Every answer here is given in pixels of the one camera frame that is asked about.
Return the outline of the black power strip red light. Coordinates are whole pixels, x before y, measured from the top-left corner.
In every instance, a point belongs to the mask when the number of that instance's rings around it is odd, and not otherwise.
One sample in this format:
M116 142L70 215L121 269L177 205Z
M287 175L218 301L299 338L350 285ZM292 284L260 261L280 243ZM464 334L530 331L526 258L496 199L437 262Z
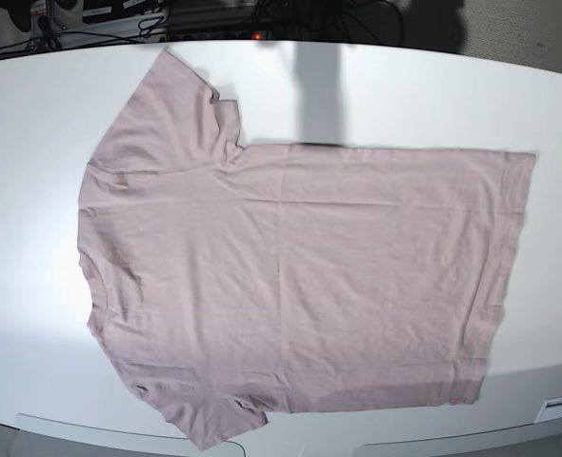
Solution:
M172 31L167 40L179 41L211 41L211 40L270 40L273 36L269 30L183 30Z

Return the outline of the pale pink T-shirt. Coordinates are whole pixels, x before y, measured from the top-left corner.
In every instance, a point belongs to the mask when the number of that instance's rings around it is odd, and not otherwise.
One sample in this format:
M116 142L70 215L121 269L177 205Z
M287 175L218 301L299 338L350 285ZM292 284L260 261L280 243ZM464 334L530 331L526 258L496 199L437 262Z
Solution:
M241 147L239 109L159 53L89 160L89 329L198 448L271 412L479 398L536 159Z

